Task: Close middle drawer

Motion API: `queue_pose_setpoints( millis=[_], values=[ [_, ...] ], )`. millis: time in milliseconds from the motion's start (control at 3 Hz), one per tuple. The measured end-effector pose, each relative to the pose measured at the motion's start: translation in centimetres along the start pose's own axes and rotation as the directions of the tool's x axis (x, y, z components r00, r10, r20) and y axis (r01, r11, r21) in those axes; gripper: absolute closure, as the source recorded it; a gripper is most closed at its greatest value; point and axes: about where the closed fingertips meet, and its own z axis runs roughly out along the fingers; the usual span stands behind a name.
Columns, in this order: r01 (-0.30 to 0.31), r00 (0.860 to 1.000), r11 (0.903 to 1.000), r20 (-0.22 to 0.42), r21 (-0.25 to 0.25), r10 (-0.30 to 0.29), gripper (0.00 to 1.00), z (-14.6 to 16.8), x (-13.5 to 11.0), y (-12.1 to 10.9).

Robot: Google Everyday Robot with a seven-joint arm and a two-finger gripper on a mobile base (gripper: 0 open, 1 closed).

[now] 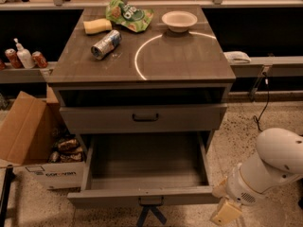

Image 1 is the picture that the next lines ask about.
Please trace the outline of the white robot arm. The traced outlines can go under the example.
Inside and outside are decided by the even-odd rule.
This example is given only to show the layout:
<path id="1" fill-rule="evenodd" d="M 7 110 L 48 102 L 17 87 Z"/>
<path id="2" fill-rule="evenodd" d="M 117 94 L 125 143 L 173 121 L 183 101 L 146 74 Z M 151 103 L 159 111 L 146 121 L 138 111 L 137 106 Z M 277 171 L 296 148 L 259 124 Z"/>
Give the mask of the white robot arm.
<path id="1" fill-rule="evenodd" d="M 256 152 L 213 188 L 219 204 L 210 220 L 218 226 L 239 218 L 243 206 L 252 206 L 274 187 L 303 177 L 303 137 L 281 128 L 262 131 Z"/>

